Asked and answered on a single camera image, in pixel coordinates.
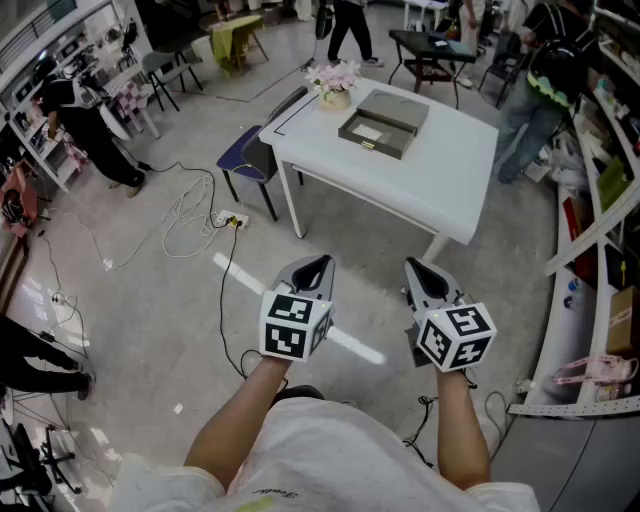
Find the person wearing backpack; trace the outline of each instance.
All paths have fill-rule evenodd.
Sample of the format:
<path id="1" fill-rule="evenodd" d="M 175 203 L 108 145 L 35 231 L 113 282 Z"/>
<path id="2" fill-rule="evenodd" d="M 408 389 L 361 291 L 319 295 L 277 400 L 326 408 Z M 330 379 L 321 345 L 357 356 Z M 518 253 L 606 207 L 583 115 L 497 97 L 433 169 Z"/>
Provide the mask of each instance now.
<path id="1" fill-rule="evenodd" d="M 562 0 L 559 6 L 540 3 L 525 20 L 526 31 L 523 30 L 521 39 L 524 44 L 536 49 L 536 53 L 530 71 L 520 73 L 514 90 L 500 112 L 494 172 L 497 172 L 501 183 L 512 183 L 533 162 L 579 92 L 587 85 L 591 90 L 595 89 L 602 73 L 602 54 L 596 36 L 587 24 L 591 3 L 589 0 Z M 569 67 L 578 70 L 584 68 L 584 73 L 566 72 L 567 68 L 553 69 L 551 52 L 560 48 L 561 51 L 556 51 L 556 55 L 567 53 L 561 48 L 562 45 L 576 54 L 576 62 L 569 62 Z M 536 67 L 543 69 L 544 73 L 560 77 L 554 84 L 555 90 L 545 87 L 548 83 L 538 80 L 539 76 L 536 78 L 533 72 Z M 527 128 L 513 153 L 498 165 L 525 124 Z"/>

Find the flower pot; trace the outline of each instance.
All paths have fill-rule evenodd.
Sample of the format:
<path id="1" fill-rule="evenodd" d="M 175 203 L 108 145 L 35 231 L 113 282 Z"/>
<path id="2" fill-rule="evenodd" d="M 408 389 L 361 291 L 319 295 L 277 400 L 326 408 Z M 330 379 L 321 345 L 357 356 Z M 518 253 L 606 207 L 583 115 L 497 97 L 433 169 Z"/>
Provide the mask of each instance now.
<path id="1" fill-rule="evenodd" d="M 344 110 L 351 105 L 351 96 L 348 90 L 329 91 L 320 90 L 320 107 L 325 110 Z"/>

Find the open gray box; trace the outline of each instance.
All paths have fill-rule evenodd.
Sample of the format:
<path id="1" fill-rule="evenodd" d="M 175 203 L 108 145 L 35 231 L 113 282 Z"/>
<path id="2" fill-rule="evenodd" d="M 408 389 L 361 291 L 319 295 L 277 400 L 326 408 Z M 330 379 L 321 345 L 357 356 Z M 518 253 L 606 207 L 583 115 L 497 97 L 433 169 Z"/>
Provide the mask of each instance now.
<path id="1" fill-rule="evenodd" d="M 423 103 L 374 89 L 338 128 L 338 135 L 400 160 L 428 113 Z"/>

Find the gray office chair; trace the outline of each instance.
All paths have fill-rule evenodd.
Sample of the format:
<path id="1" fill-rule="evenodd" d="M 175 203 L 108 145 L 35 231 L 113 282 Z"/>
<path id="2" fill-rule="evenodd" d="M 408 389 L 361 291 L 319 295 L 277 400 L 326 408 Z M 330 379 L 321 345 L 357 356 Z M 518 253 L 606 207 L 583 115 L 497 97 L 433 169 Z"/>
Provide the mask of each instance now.
<path id="1" fill-rule="evenodd" d="M 307 94 L 307 91 L 308 89 L 304 86 L 298 87 L 293 94 L 288 96 L 273 110 L 273 112 L 271 112 L 271 114 L 269 114 L 264 126 L 269 124 L 296 101 Z M 260 130 L 262 130 L 262 128 L 263 126 L 260 125 L 252 126 L 244 132 L 240 138 L 236 140 L 231 147 L 227 149 L 227 151 L 225 151 L 224 155 L 218 159 L 216 165 L 224 174 L 224 179 L 226 180 L 227 185 L 229 185 L 229 190 L 231 191 L 231 195 L 235 199 L 236 203 L 239 199 L 233 185 L 231 184 L 229 173 L 232 172 L 234 174 L 239 174 L 247 179 L 256 181 L 260 187 L 260 192 L 262 192 L 262 197 L 264 197 L 264 200 L 267 203 L 267 208 L 269 208 L 271 218 L 274 221 L 277 221 L 278 217 L 276 217 L 276 212 L 273 210 L 271 199 L 269 199 L 269 194 L 267 193 L 267 189 L 264 185 L 265 183 L 269 183 L 269 180 L 271 180 L 273 175 L 278 172 L 278 165 L 276 164 L 276 158 L 273 154 L 272 147 L 262 142 L 259 138 Z M 300 185 L 302 185 L 303 180 L 301 173 L 298 173 L 298 179 L 300 180 Z"/>
<path id="2" fill-rule="evenodd" d="M 196 83 L 196 85 L 200 90 L 202 90 L 202 86 L 200 85 L 200 82 L 198 82 L 198 78 L 196 77 L 196 74 L 193 72 L 193 69 L 191 69 L 191 64 L 187 62 L 187 59 L 182 54 L 182 52 L 176 52 L 175 64 L 173 63 L 173 57 L 174 56 L 170 53 L 161 53 L 161 52 L 147 53 L 144 57 L 142 57 L 142 69 L 149 77 L 149 80 L 151 81 L 151 85 L 153 85 L 153 93 L 156 95 L 156 99 L 158 100 L 158 104 L 160 105 L 160 108 L 164 111 L 164 107 L 162 106 L 162 101 L 160 101 L 160 95 L 158 94 L 158 87 L 160 87 L 164 91 L 164 93 L 167 95 L 167 98 L 169 98 L 169 101 L 174 106 L 174 108 L 178 112 L 180 112 L 178 105 L 176 105 L 176 102 L 173 100 L 173 98 L 167 91 L 165 85 L 173 82 L 176 78 L 180 77 L 180 83 L 182 84 L 182 91 L 187 92 L 187 90 L 184 87 L 184 77 L 182 75 L 184 74 L 185 71 L 189 71 L 189 73 L 191 73 L 191 76 L 193 77 L 193 81 Z M 182 60 L 184 60 L 184 64 L 180 64 L 180 57 L 182 57 Z M 174 64 L 174 66 L 170 71 L 164 73 L 161 76 L 158 76 L 156 72 L 163 66 L 166 66 L 167 64 Z"/>

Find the blue chair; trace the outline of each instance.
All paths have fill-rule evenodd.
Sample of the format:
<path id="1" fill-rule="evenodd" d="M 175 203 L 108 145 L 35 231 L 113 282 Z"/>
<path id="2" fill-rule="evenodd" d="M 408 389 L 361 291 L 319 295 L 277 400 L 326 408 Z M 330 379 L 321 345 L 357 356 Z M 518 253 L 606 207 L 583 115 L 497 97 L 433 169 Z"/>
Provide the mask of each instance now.
<path id="1" fill-rule="evenodd" d="M 306 87 L 298 87 L 293 94 L 288 96 L 269 114 L 265 126 L 307 94 L 307 92 L 308 89 Z M 252 126 L 244 132 L 240 138 L 225 151 L 224 155 L 218 159 L 216 165 L 224 174 L 224 179 L 227 185 L 229 185 L 229 190 L 236 203 L 239 201 L 238 194 L 236 194 L 231 184 L 229 173 L 238 174 L 257 182 L 260 187 L 260 192 L 262 192 L 262 197 L 264 197 L 267 203 L 267 208 L 269 208 L 271 218 L 273 218 L 275 222 L 278 220 L 278 217 L 276 217 L 276 212 L 271 204 L 271 199 L 269 199 L 265 184 L 269 183 L 269 180 L 278 172 L 278 165 L 271 146 L 265 144 L 259 138 L 262 128 L 260 125 Z M 302 185 L 303 180 L 301 173 L 298 173 L 298 179 L 300 180 L 300 185 Z"/>

